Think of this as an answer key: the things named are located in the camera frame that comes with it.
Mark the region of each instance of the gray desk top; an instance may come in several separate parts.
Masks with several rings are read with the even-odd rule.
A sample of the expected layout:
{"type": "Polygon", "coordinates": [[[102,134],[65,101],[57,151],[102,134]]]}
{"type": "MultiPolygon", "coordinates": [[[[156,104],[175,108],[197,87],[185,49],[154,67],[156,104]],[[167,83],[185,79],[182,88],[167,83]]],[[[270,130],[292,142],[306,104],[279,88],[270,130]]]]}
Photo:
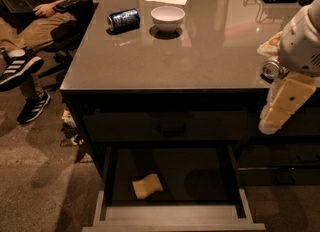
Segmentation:
{"type": "Polygon", "coordinates": [[[64,93],[267,88],[260,78],[265,57],[256,50],[300,8],[260,0],[188,0],[181,6],[186,17],[180,35],[166,39],[150,16],[163,3],[96,1],[99,6],[62,84],[64,93]],[[107,16],[133,7],[140,13],[140,28],[108,34],[107,16]]]}

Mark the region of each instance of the white bowl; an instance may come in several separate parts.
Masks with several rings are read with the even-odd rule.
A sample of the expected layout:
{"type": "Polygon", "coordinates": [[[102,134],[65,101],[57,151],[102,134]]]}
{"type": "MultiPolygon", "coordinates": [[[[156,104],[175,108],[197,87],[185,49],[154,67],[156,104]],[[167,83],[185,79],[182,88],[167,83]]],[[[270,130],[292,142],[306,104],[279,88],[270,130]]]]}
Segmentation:
{"type": "Polygon", "coordinates": [[[154,25],[163,33],[173,33],[181,25],[185,12],[174,6],[160,6],[151,11],[154,25]]]}

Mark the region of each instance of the laptop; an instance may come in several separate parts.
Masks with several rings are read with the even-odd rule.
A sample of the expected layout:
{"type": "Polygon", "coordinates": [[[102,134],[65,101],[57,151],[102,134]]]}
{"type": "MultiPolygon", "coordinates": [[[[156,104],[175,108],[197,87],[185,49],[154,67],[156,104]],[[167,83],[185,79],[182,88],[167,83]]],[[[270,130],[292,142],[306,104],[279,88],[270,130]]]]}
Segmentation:
{"type": "Polygon", "coordinates": [[[0,0],[10,13],[33,13],[33,8],[40,4],[39,0],[0,0]]]}

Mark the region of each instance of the desk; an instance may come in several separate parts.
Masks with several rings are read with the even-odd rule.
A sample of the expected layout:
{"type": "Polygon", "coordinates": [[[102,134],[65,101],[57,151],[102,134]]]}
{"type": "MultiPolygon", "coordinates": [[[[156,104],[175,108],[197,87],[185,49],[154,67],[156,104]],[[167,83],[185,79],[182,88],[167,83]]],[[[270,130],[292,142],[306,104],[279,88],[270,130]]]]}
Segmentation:
{"type": "MultiPolygon", "coordinates": [[[[196,148],[204,143],[230,149],[240,141],[268,138],[257,130],[269,84],[260,78],[265,58],[256,49],[288,23],[298,4],[188,0],[177,34],[163,35],[150,17],[161,3],[96,1],[61,92],[107,188],[107,176],[115,177],[108,169],[114,148],[132,164],[130,148],[174,149],[191,142],[196,148]],[[109,34],[107,16],[133,7],[141,15],[140,28],[109,34]]],[[[319,136],[317,126],[297,129],[298,120],[274,139],[295,138],[297,132],[319,136]]]]}

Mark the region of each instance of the person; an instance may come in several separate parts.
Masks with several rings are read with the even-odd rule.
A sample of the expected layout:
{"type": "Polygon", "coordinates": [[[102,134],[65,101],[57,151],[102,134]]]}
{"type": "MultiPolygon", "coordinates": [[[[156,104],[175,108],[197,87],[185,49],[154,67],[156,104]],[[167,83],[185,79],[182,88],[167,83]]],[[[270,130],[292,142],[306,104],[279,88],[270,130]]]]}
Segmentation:
{"type": "MultiPolygon", "coordinates": [[[[0,14],[0,48],[7,63],[0,76],[0,91],[20,86],[26,99],[17,118],[20,124],[35,120],[50,102],[50,96],[43,90],[36,74],[43,65],[43,59],[36,53],[54,42],[55,30],[63,25],[75,25],[82,14],[88,14],[82,6],[81,10],[56,12],[54,7],[62,1],[65,0],[40,0],[41,4],[33,9],[34,20],[20,33],[10,24],[12,16],[0,14]]],[[[91,9],[91,6],[86,5],[85,9],[91,9]]]]}

